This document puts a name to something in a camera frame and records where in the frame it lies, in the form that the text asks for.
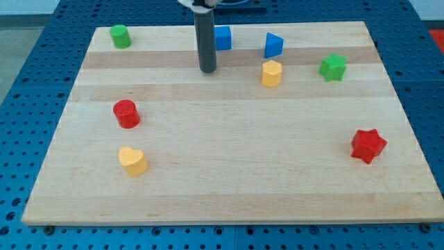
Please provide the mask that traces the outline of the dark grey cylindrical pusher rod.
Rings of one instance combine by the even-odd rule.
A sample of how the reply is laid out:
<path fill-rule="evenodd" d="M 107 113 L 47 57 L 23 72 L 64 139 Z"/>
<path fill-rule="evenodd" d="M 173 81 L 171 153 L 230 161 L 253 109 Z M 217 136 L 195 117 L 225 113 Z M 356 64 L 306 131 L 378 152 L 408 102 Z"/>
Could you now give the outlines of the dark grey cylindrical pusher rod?
<path fill-rule="evenodd" d="M 214 34 L 213 11 L 210 10 L 207 13 L 195 13 L 194 27 L 200 70 L 203 73 L 211 74 L 216 70 L 216 40 Z"/>

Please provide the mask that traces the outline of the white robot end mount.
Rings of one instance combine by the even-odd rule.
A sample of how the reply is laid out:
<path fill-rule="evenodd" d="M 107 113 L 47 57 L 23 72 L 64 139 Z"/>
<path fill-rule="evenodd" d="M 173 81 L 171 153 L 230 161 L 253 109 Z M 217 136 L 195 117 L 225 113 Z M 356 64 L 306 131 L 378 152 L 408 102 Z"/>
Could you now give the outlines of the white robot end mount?
<path fill-rule="evenodd" d="M 208 13 L 220 2 L 221 0 L 178 0 L 178 3 L 189 8 L 194 13 Z"/>

